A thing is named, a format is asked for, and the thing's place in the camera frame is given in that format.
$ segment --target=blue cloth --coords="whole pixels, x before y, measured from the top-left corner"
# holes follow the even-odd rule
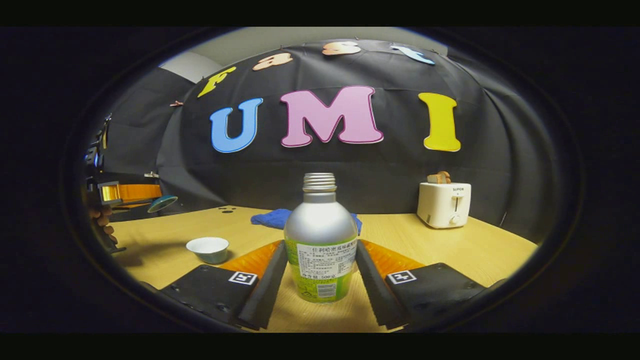
[[[254,215],[251,217],[251,223],[253,225],[264,225],[268,227],[275,227],[276,229],[284,229],[284,224],[287,223],[287,219],[291,215],[291,210],[287,209],[277,209],[273,210],[270,213]],[[362,222],[358,218],[358,215],[351,214],[353,220],[356,220],[356,225],[358,226],[358,235],[360,235],[360,230],[362,230]]]

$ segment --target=green label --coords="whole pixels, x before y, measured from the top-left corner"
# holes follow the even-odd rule
[[[349,291],[356,239],[326,245],[285,239],[298,295],[311,302],[334,302]]]

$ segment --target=small white bowl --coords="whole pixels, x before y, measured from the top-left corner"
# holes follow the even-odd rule
[[[223,238],[197,238],[187,243],[187,249],[207,264],[220,264],[227,259],[229,241]]]

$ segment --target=letter m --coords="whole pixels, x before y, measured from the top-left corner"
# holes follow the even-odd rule
[[[331,106],[326,106],[311,91],[296,91],[283,95],[287,104],[289,128],[282,138],[285,147],[301,147],[311,143],[312,137],[305,131],[305,121],[320,141],[329,142],[340,119],[344,130],[338,139],[346,143],[376,143],[384,139],[376,129],[371,109],[371,95],[376,92],[369,86],[347,86],[335,96]]]

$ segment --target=bottle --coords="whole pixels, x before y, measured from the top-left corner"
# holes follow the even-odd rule
[[[336,201],[336,189],[332,173],[305,174],[303,202],[284,227],[298,295],[310,302],[335,302],[349,291],[358,227]]]

